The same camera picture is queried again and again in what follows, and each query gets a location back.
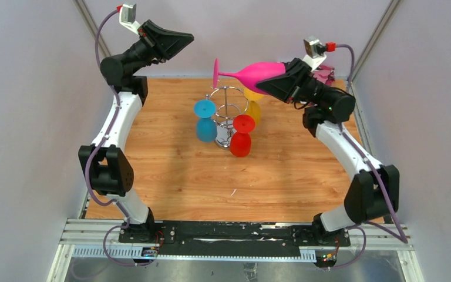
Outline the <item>pink wine glass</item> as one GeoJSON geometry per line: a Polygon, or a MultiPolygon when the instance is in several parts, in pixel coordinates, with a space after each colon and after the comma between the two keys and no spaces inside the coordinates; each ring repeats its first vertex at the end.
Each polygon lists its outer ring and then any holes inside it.
{"type": "Polygon", "coordinates": [[[217,88],[218,77],[228,76],[239,80],[247,89],[267,95],[267,92],[259,89],[257,83],[266,79],[283,75],[286,72],[285,64],[282,62],[257,62],[252,63],[236,73],[220,72],[220,61],[214,61],[212,87],[217,88]]]}

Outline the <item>chrome wine glass rack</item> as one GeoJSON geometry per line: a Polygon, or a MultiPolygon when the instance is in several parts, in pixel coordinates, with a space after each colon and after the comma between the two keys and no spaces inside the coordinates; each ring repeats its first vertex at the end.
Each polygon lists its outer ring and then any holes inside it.
{"type": "Polygon", "coordinates": [[[216,112],[211,117],[217,129],[215,144],[228,150],[231,138],[236,132],[233,121],[238,115],[245,114],[249,101],[244,90],[235,86],[218,86],[210,94],[206,94],[206,99],[216,106],[216,112]]]}

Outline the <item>blue wine glass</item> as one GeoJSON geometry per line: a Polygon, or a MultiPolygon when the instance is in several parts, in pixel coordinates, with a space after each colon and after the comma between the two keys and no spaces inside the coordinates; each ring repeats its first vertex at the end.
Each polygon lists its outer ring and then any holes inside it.
{"type": "Polygon", "coordinates": [[[198,117],[196,124],[197,138],[202,142],[213,142],[217,137],[217,126],[212,119],[217,111],[215,104],[208,99],[203,99],[194,105],[193,110],[198,117]]]}

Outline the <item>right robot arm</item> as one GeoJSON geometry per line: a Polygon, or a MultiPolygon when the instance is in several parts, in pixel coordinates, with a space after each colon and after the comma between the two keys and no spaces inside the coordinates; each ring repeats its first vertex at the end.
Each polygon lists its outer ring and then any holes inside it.
{"type": "Polygon", "coordinates": [[[304,128],[334,154],[351,180],[340,206],[314,216],[314,242],[327,245],[336,232],[386,215],[397,222],[399,170],[365,151],[343,125],[354,111],[355,98],[319,81],[300,59],[279,63],[278,67],[255,87],[285,103],[305,102],[304,128]]]}

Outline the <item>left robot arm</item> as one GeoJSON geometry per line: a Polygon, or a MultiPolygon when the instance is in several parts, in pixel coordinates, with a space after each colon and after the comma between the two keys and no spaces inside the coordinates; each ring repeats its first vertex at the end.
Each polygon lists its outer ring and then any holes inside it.
{"type": "Polygon", "coordinates": [[[133,188],[134,170],[124,149],[135,120],[148,94],[141,68],[165,63],[194,41],[190,33],[163,29],[151,20],[124,25],[137,41],[124,52],[100,62],[100,72],[114,94],[111,110],[98,135],[89,145],[79,148],[78,156],[91,200],[100,206],[114,204],[124,216],[122,236],[143,243],[164,239],[157,229],[151,208],[133,188]]]}

